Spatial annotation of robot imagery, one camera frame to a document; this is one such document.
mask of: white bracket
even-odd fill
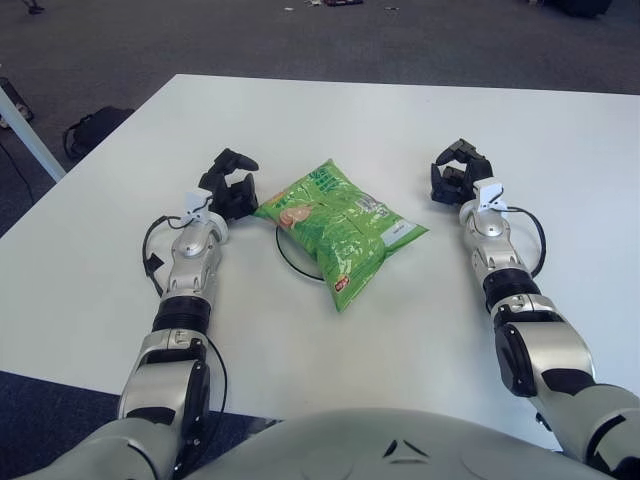
[[[215,212],[209,211],[212,195],[209,190],[196,188],[188,192],[185,197],[185,209],[187,213],[182,217],[182,222],[213,223],[213,230],[216,232],[217,240],[225,243],[229,239],[229,228],[227,222]]]

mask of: white table leg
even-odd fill
[[[0,116],[6,120],[16,135],[22,140],[22,143],[24,143],[33,156],[36,157],[36,160],[40,162],[40,165],[42,165],[47,173],[51,175],[51,178],[59,182],[67,172],[64,171],[64,168],[58,163],[46,145],[42,143],[40,137],[38,137],[36,132],[29,126],[1,87]]]

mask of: red logo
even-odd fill
[[[340,280],[338,280],[335,284],[335,289],[336,292],[339,292],[340,290],[342,290],[344,287],[346,287],[347,285],[349,285],[349,277],[346,275],[342,275],[340,277]]]

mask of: black joint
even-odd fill
[[[589,445],[587,445],[586,463],[590,467],[600,470],[618,480],[637,480],[640,478],[640,458],[632,456],[625,457],[615,468],[611,469],[597,451],[598,445],[605,435],[625,421],[626,418],[624,416],[617,415],[600,425],[591,437]]]
[[[509,305],[501,305],[493,317],[494,328],[513,322],[562,322],[562,317],[550,310],[513,312]]]
[[[156,350],[145,358],[145,363],[183,362],[198,360],[204,362],[207,357],[207,347],[199,338],[192,338],[188,348],[174,348],[170,350]]]
[[[529,352],[518,329],[505,324],[496,330],[496,355],[502,383],[518,397],[537,393]]]
[[[540,289],[529,272],[518,268],[504,268],[487,275],[482,283],[487,299],[487,310],[507,297],[521,294],[539,295]]]
[[[127,413],[127,418],[143,418],[153,423],[171,425],[176,412],[167,407],[136,408]]]
[[[569,395],[576,395],[596,384],[591,375],[575,368],[552,368],[542,374],[542,379],[550,390]]]
[[[171,297],[160,304],[153,321],[153,331],[183,328],[206,335],[210,315],[211,305],[203,298],[186,295]]]

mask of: bag of chips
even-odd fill
[[[325,162],[261,205],[316,261],[338,311],[344,310],[399,248],[427,231],[353,185]]]

